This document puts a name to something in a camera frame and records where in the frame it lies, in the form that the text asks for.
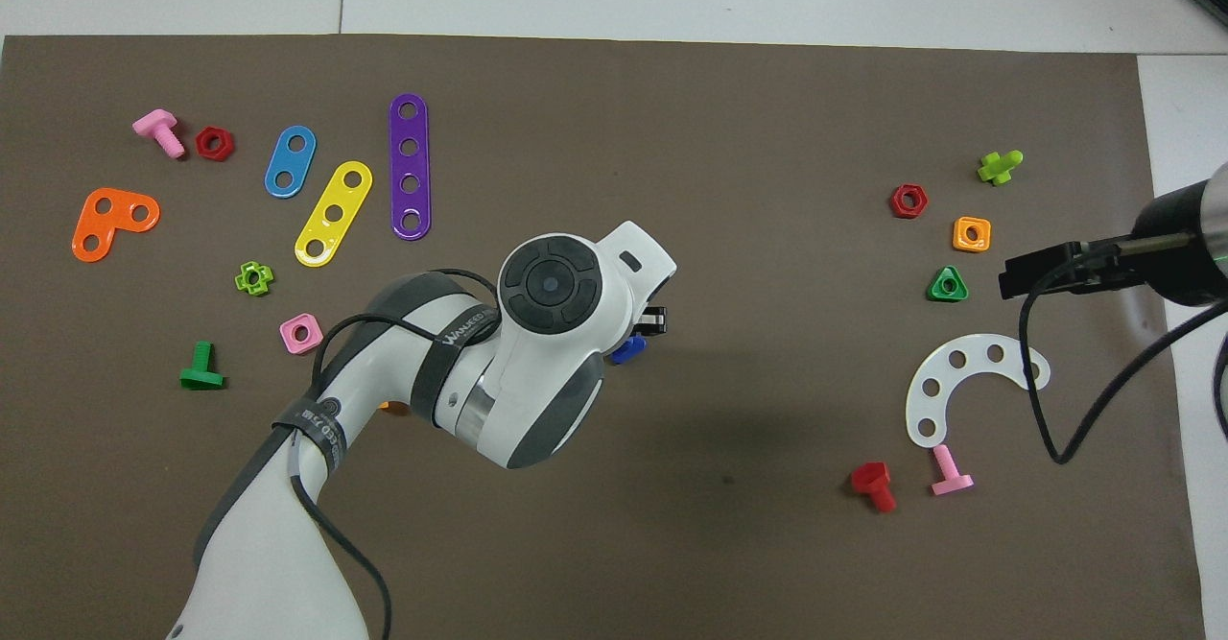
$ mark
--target purple strip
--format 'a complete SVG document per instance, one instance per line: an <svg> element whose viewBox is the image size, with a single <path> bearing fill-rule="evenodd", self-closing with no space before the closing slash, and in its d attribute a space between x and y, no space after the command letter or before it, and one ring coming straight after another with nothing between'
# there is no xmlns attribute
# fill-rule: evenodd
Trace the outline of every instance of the purple strip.
<svg viewBox="0 0 1228 640"><path fill-rule="evenodd" d="M426 103L418 95L398 95L388 107L388 181L392 184L392 230L400 238L422 238L426 230L431 230L431 156L426 129Z"/></svg>

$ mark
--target orange nut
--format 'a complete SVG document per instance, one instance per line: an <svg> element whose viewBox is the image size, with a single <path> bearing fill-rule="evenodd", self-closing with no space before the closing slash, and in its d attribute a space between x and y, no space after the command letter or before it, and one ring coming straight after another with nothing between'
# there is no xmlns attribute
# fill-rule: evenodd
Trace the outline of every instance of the orange nut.
<svg viewBox="0 0 1228 640"><path fill-rule="evenodd" d="M950 246L960 252L985 252L990 248L990 231L993 226L985 219L960 216Z"/></svg>

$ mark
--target pink bolt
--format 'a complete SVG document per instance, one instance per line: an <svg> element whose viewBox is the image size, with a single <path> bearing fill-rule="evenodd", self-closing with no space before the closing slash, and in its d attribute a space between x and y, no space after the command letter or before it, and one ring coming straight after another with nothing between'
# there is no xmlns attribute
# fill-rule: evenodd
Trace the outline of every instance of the pink bolt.
<svg viewBox="0 0 1228 640"><path fill-rule="evenodd" d="M947 448L947 443L935 446L933 457L938 459L938 469L942 470L943 478L942 482L930 486L930 489L933 490L935 496L942 496L943 494L968 489L973 485L973 478L966 474L959 474L959 468L955 467L955 461L952 459L950 450Z"/></svg>
<svg viewBox="0 0 1228 640"><path fill-rule="evenodd" d="M171 131L172 125L178 124L174 115L171 112L166 112L162 107L150 112L150 114L144 118L135 120L133 123L133 131L141 134L144 138L154 138L158 146L166 151L167 156L172 158L178 158L183 156L183 142L179 142L178 138L174 138L174 133Z"/></svg>

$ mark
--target white curved plate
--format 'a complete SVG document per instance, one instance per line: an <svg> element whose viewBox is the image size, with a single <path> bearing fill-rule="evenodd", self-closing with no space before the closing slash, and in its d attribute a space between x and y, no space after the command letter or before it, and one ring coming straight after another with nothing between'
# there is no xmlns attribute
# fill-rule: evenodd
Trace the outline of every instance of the white curved plate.
<svg viewBox="0 0 1228 640"><path fill-rule="evenodd" d="M1001 361L990 359L990 350L993 346L1002 350ZM965 360L963 367L957 369L952 365L952 353L963 353ZM1032 362L1039 369L1036 388L1044 388L1049 383L1049 360L1039 351L1032 350ZM922 448L933 448L947 440L947 400L957 386L977 373L1005 376L1019 388L1028 389L1017 339L995 333L974 333L946 343L921 361L916 375L912 376L912 383L909 384L904 416L907 421L909 439L914 443ZM938 384L937 394L926 394L927 381ZM935 429L931 436L921 434L921 423L925 420L933 421Z"/></svg>

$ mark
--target pink square nut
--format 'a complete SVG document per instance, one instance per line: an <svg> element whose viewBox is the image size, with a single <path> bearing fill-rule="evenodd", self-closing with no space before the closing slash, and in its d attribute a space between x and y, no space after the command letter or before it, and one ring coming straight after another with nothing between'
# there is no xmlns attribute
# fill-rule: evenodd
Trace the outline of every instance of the pink square nut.
<svg viewBox="0 0 1228 640"><path fill-rule="evenodd" d="M281 324L280 330L281 341L286 344L286 351L291 355L302 355L302 353L314 350L324 339L324 334L319 330L319 322L311 314L293 317ZM307 330L307 338L298 340L296 335L298 330Z"/></svg>

